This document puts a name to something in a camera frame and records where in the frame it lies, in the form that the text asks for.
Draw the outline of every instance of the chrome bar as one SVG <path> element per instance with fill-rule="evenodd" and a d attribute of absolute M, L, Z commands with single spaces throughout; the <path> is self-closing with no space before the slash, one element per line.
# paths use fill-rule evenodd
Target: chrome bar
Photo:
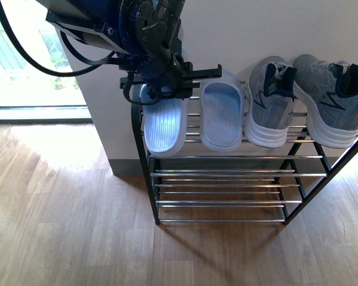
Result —
<path fill-rule="evenodd" d="M 196 184 L 154 184 L 159 188 L 298 188 L 298 184 L 288 184 L 288 185 L 238 185 L 238 184 L 228 184 L 228 185 L 196 185 Z"/>
<path fill-rule="evenodd" d="M 301 204 L 303 201 L 156 201 L 157 204 Z"/>
<path fill-rule="evenodd" d="M 200 139 L 188 139 L 185 141 L 186 143 L 202 143 L 202 141 Z M 251 143 L 249 140 L 247 139 L 243 139 L 241 140 L 242 143 Z M 285 143 L 314 143 L 314 140 L 309 140 L 309 139 L 298 139 L 298 140 L 286 140 Z"/>
<path fill-rule="evenodd" d="M 289 128 L 306 128 L 306 125 L 290 125 Z"/>
<path fill-rule="evenodd" d="M 238 160 L 289 160 L 289 159 L 322 159 L 322 156 L 172 156 L 159 159 L 238 159 Z"/>
<path fill-rule="evenodd" d="M 213 170 L 208 170 L 208 169 L 199 169 L 199 170 L 156 170 L 157 172 L 160 173 L 193 173 L 193 172 L 198 172 L 198 173 L 294 173 L 294 170 L 224 170 L 224 169 L 213 169 Z"/>
<path fill-rule="evenodd" d="M 293 117 L 304 117 L 306 116 L 306 112 L 295 112 L 293 113 Z M 189 113 L 189 117 L 200 117 L 200 113 Z"/>
<path fill-rule="evenodd" d="M 285 219 L 161 219 L 161 222 L 285 222 Z"/>
<path fill-rule="evenodd" d="M 166 179 L 165 182 L 230 182 L 228 179 Z M 274 179 L 236 179 L 233 182 L 274 182 Z"/>
<path fill-rule="evenodd" d="M 159 192 L 166 195 L 267 195 L 280 192 Z"/>
<path fill-rule="evenodd" d="M 294 174 L 217 174 L 217 173 L 151 173 L 151 177 L 179 177 L 179 176 L 188 176 L 188 177 L 228 177 L 228 178 L 236 178 L 236 177 L 270 177 L 275 175 L 276 177 L 317 177 L 324 178 L 327 177 L 327 174 L 303 174 L 303 173 L 294 173 Z"/>
<path fill-rule="evenodd" d="M 177 207 L 182 207 L 182 208 L 188 208 L 188 209 L 192 209 L 192 208 L 203 208 L 203 209 L 208 209 L 208 208 L 212 208 L 212 209 L 272 209 L 272 208 L 284 208 L 283 204 L 274 204 L 271 206 L 253 206 L 253 205 L 249 205 L 249 204 L 245 204 L 243 206 L 234 206 L 234 205 L 219 205 L 219 204 L 213 204 L 213 205 L 206 205 L 203 204 L 201 206 L 194 206 L 194 205 L 175 205 L 175 206 L 171 206 L 169 204 L 163 205 L 163 206 L 158 206 L 158 208 L 166 208 L 166 209 L 173 209 L 173 208 L 177 208 Z"/>

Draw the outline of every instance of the slipper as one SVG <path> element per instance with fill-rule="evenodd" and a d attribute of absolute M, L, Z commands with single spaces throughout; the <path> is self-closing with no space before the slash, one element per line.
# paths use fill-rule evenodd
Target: slipper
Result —
<path fill-rule="evenodd" d="M 148 87 L 143 85 L 140 98 L 150 101 Z M 184 145 L 187 130 L 189 100 L 161 100 L 151 106 L 143 106 L 144 139 L 147 149 L 157 157 L 174 155 Z"/>
<path fill-rule="evenodd" d="M 233 74 L 223 70 L 219 79 L 200 84 L 200 138 L 213 151 L 239 148 L 243 128 L 243 92 Z"/>

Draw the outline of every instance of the shoelace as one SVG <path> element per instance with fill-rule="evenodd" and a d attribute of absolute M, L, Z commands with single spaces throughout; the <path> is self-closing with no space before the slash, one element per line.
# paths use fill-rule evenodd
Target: shoelace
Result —
<path fill-rule="evenodd" d="M 350 63 L 347 61 L 337 61 L 336 63 L 329 63 L 328 61 L 317 61 L 313 64 L 313 67 L 315 67 L 317 69 L 328 70 L 334 64 L 343 66 L 343 68 L 344 68 L 343 74 L 345 74 L 350 67 Z"/>
<path fill-rule="evenodd" d="M 285 64 L 285 63 L 281 63 L 281 62 L 276 62 L 276 63 L 272 63 L 276 66 L 276 72 L 273 76 L 273 78 L 271 79 L 271 84 L 269 85 L 269 93 L 274 92 L 277 89 L 277 84 L 280 80 L 282 80 L 282 77 L 286 71 L 286 69 L 288 67 L 292 67 L 289 64 Z"/>

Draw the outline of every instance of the sneaker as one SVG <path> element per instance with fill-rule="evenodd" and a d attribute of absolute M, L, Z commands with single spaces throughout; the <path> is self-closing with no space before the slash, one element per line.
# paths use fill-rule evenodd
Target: sneaker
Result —
<path fill-rule="evenodd" d="M 327 147 L 351 147 L 358 133 L 358 66 L 301 55 L 294 67 L 294 94 L 308 109 L 310 136 Z"/>
<path fill-rule="evenodd" d="M 293 82 L 297 70 L 280 57 L 262 60 L 244 87 L 249 100 L 245 136 L 268 148 L 284 145 L 293 115 Z"/>

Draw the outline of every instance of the black metal frame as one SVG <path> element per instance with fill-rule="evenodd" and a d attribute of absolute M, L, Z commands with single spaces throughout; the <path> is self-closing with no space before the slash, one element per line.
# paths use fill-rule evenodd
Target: black metal frame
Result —
<path fill-rule="evenodd" d="M 138 100 L 139 98 L 139 88 L 134 88 L 133 92 L 133 99 Z M 198 116 L 199 114 L 189 114 L 189 116 Z M 131 108 L 131 118 L 132 118 L 132 129 L 135 137 L 135 142 L 137 144 L 138 155 L 141 161 L 144 179 L 146 182 L 147 192 L 149 194 L 150 204 L 152 207 L 155 223 L 159 225 L 161 222 L 283 222 L 285 225 L 289 224 L 299 213 L 302 209 L 304 209 L 308 203 L 319 193 L 321 190 L 337 175 L 342 168 L 358 153 L 358 139 L 355 141 L 354 145 L 348 149 L 344 155 L 332 166 L 322 148 L 322 146 L 312 139 L 306 139 L 308 135 L 308 131 L 306 126 L 303 127 L 302 131 L 299 133 L 299 137 L 294 139 L 287 140 L 288 143 L 293 143 L 289 153 L 287 156 L 258 156 L 265 160 L 283 160 L 279 170 L 273 173 L 273 182 L 277 189 L 277 192 L 271 192 L 271 194 L 277 193 L 279 200 L 278 201 L 161 201 L 160 193 L 161 193 L 161 186 L 164 186 L 162 183 L 163 178 L 170 178 L 172 176 L 172 171 L 161 170 L 161 158 L 156 158 L 151 156 L 149 152 L 146 152 L 144 147 L 144 140 L 143 140 L 143 132 L 141 131 L 142 128 L 142 119 L 143 119 L 143 112 L 142 108 L 139 105 L 132 105 Z M 187 140 L 186 142 L 201 142 L 200 140 Z M 303 143 L 313 143 L 317 156 L 297 156 L 297 152 L 300 149 Z M 230 156 L 228 158 L 232 160 L 246 160 L 254 158 L 255 156 Z M 180 160 L 181 158 L 192 159 L 196 158 L 196 156 L 187 156 L 187 157 L 170 157 L 173 160 Z M 204 157 L 211 160 L 217 160 L 219 156 L 209 156 Z M 300 173 L 298 170 L 296 159 L 318 159 L 322 164 L 323 169 L 326 173 L 323 174 L 309 174 L 309 173 Z M 203 175 L 206 178 L 210 178 L 213 175 L 219 176 L 221 178 L 239 178 L 239 177 L 249 177 L 251 176 L 250 172 L 248 173 L 239 173 L 239 172 L 232 172 L 229 175 L 225 173 L 216 173 L 213 174 L 210 171 L 207 173 L 207 170 L 202 170 Z M 270 176 L 270 172 L 266 171 L 259 171 L 264 173 L 256 174 L 259 178 L 264 178 Z M 175 175 L 184 175 L 187 176 L 185 178 L 191 178 L 188 173 L 176 173 Z M 298 188 L 300 193 L 301 199 L 299 201 L 294 200 L 286 200 L 284 196 L 283 187 L 287 185 L 282 185 L 280 180 L 282 177 L 290 177 L 294 178 L 296 184 L 293 185 Z M 321 181 L 309 192 L 305 190 L 305 186 L 303 184 L 302 178 L 304 177 L 321 177 Z M 297 206 L 290 212 L 287 205 L 288 204 L 297 204 Z M 282 219 L 160 219 L 159 217 L 159 209 L 160 207 L 274 207 L 278 209 L 279 207 L 282 208 L 283 211 L 283 218 Z"/>

